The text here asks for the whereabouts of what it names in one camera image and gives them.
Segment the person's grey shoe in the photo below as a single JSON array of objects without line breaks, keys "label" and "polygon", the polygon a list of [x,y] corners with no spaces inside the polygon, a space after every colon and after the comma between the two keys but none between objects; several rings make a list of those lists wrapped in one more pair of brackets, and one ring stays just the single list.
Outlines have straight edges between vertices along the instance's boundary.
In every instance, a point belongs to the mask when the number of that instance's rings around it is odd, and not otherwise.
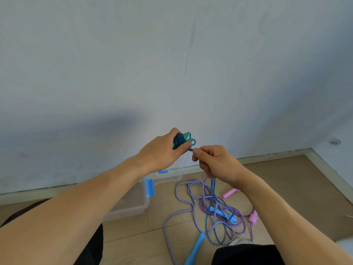
[{"label": "person's grey shoe", "polygon": [[244,245],[244,244],[252,245],[253,242],[249,238],[241,237],[241,238],[234,239],[228,246]]}]

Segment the person's right forearm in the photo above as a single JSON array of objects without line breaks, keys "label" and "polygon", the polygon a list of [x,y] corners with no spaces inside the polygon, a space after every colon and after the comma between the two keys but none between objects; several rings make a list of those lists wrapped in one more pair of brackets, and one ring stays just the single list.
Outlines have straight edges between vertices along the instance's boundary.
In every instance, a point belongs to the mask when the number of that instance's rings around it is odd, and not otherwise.
[{"label": "person's right forearm", "polygon": [[353,265],[353,257],[242,167],[233,185],[250,200],[285,265]]}]

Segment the person's black trousers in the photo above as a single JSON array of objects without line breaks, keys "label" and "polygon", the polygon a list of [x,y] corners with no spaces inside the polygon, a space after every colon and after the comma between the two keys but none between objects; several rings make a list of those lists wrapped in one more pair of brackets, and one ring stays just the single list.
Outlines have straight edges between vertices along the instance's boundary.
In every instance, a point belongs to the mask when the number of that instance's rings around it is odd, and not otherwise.
[{"label": "person's black trousers", "polygon": [[[73,265],[99,265],[104,248],[101,224]],[[214,253],[211,265],[285,265],[275,245],[239,244],[225,246]]]}]

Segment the person's left hand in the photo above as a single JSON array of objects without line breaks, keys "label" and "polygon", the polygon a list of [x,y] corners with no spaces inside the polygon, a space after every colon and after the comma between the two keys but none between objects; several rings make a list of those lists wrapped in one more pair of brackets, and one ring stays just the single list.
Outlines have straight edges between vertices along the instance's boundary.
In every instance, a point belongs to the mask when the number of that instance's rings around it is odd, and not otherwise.
[{"label": "person's left hand", "polygon": [[158,136],[146,144],[136,155],[144,176],[165,170],[173,163],[174,138],[180,133],[173,128],[169,133]]}]

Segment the white object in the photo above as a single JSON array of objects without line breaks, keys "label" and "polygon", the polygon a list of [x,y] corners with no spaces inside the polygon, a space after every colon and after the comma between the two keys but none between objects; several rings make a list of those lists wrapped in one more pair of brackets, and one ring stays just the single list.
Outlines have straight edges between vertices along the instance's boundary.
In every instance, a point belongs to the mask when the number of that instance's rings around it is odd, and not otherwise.
[{"label": "white object", "polygon": [[348,238],[337,240],[336,244],[353,257],[353,235]]}]

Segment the white baseboard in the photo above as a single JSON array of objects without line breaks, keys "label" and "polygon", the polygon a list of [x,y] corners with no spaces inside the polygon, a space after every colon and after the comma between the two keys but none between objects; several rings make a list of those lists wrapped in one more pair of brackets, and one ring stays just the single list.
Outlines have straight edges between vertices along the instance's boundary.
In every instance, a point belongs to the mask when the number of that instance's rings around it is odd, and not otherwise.
[{"label": "white baseboard", "polygon": [[[319,169],[320,172],[329,179],[329,181],[336,187],[336,189],[338,189],[346,197],[346,199],[353,204],[353,187],[351,187],[325,160],[323,160],[311,148],[244,157],[239,158],[238,161],[245,165],[294,156],[306,156],[316,166],[316,168]],[[167,172],[162,172],[161,174],[158,172],[152,173],[148,175],[147,178],[152,179],[155,184],[160,184],[172,181],[175,182],[181,180],[184,175],[195,174],[201,171],[202,170],[198,165],[194,165],[183,168],[168,169]],[[75,185],[77,184],[74,183],[50,188],[40,188],[0,194],[0,206],[50,198],[62,193],[70,187],[74,187]]]}]

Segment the person's left forearm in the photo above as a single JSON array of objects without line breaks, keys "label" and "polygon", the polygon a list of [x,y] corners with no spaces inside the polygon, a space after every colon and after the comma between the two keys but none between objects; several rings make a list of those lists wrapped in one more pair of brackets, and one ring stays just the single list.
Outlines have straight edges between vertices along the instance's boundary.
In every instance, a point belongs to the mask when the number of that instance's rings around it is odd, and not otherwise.
[{"label": "person's left forearm", "polygon": [[107,213],[140,179],[133,156],[0,228],[0,265],[73,265]]}]

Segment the clear storage box blue latches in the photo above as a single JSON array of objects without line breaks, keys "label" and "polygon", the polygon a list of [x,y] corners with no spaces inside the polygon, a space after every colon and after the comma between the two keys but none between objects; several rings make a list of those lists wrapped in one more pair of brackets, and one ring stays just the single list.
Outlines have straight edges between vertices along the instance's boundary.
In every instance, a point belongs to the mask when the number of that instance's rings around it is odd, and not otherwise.
[{"label": "clear storage box blue latches", "polygon": [[155,195],[155,185],[179,181],[184,170],[185,167],[165,169],[144,177],[121,198],[103,222],[142,214],[149,206],[150,198]]}]

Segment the person's right hand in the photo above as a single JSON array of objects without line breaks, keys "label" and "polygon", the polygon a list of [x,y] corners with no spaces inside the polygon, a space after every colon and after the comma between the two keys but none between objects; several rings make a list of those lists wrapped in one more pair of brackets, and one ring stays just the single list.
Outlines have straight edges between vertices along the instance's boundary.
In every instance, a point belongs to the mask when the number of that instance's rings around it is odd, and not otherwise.
[{"label": "person's right hand", "polygon": [[253,178],[252,173],[220,145],[202,146],[211,156],[208,163],[200,162],[199,167],[209,178],[217,178],[233,188],[242,189]]}]

